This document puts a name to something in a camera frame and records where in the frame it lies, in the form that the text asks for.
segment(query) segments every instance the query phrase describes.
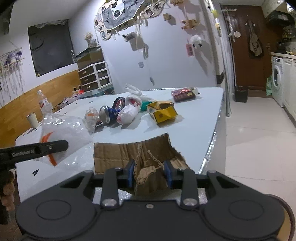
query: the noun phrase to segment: white tile floor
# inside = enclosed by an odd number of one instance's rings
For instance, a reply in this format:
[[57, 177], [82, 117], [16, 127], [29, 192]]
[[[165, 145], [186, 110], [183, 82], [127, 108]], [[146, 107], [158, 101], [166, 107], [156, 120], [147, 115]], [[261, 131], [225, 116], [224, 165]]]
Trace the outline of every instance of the white tile floor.
[[249, 97], [231, 109], [226, 175], [281, 197], [296, 216], [296, 128], [274, 99]]

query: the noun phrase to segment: kitchen counter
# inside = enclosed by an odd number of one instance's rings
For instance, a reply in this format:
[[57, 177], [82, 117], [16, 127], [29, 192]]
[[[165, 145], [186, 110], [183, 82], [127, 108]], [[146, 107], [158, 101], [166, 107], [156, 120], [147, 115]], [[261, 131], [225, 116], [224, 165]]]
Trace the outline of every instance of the kitchen counter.
[[[172, 101], [171, 91], [143, 91], [156, 100]], [[178, 113], [173, 123], [157, 125], [147, 112], [140, 112], [128, 126], [103, 126], [92, 135], [93, 142], [77, 150], [56, 167], [29, 160], [17, 163], [17, 182], [21, 202], [84, 170], [94, 170], [93, 143], [139, 142], [169, 133], [172, 146], [184, 156], [195, 173], [215, 169], [225, 173], [226, 123], [222, 88], [199, 88], [196, 99], [175, 103]], [[56, 114], [83, 118], [89, 107], [112, 106], [117, 97], [129, 93], [77, 100]], [[39, 142], [42, 126], [26, 131], [15, 141], [16, 146]]]
[[296, 55], [291, 55], [291, 54], [284, 54], [284, 53], [274, 53], [274, 52], [271, 52], [270, 55], [278, 56], [278, 57], [285, 57], [285, 58], [296, 59]]

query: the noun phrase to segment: brown door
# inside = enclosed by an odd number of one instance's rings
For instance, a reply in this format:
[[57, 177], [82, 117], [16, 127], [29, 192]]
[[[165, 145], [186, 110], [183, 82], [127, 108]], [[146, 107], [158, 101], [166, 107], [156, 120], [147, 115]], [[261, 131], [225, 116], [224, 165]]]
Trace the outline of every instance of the brown door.
[[[261, 7], [257, 6], [223, 6], [227, 9], [236, 8], [237, 11], [228, 12], [234, 31], [241, 33], [240, 38], [231, 37], [237, 85], [247, 86], [248, 89], [265, 90], [266, 79], [271, 75], [271, 51], [275, 51], [276, 43], [281, 39], [283, 30], [278, 26], [268, 26]], [[249, 26], [248, 20], [254, 24], [253, 28], [257, 34], [263, 54], [255, 57], [249, 51]]]

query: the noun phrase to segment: drawer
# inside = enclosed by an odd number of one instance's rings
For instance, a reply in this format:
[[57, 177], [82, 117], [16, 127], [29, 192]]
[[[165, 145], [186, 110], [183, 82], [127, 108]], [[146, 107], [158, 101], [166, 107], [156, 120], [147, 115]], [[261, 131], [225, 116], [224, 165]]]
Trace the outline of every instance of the drawer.
[[92, 66], [88, 67], [87, 69], [79, 72], [79, 78], [92, 74], [94, 72], [94, 68]]
[[81, 81], [82, 85], [85, 85], [85, 84], [90, 83], [90, 82], [94, 82], [94, 81], [96, 81], [96, 75], [92, 74], [92, 75], [90, 75], [88, 77], [85, 77], [85, 78], [81, 79], [80, 81]]
[[96, 89], [98, 89], [98, 88], [99, 88], [99, 86], [98, 86], [98, 82], [93, 82], [93, 83], [91, 83], [91, 84], [89, 84], [89, 85], [84, 85], [84, 86], [82, 86], [82, 89], [83, 89], [84, 91], [96, 90]]
[[103, 77], [105, 77], [105, 76], [107, 76], [107, 75], [108, 75], [108, 72], [107, 72], [106, 70], [101, 71], [101, 72], [98, 72], [98, 77], [99, 77], [99, 79], [100, 79], [100, 78], [103, 78]]
[[102, 80], [100, 80], [100, 85], [101, 85], [101, 86], [104, 86], [104, 85], [109, 84], [109, 83], [110, 83], [109, 78], [106, 78], [106, 79], [102, 79]]
[[105, 63], [101, 63], [101, 64], [96, 64], [96, 70], [99, 71], [101, 69], [105, 69], [106, 68], [106, 64]]

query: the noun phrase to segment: glass display case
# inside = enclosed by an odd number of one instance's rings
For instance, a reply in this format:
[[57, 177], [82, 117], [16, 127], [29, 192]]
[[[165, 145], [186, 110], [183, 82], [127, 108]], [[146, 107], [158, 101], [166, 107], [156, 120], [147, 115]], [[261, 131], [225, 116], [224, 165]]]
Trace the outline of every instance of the glass display case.
[[100, 46], [88, 48], [76, 56], [78, 68], [81, 70], [91, 64], [104, 61], [103, 52]]

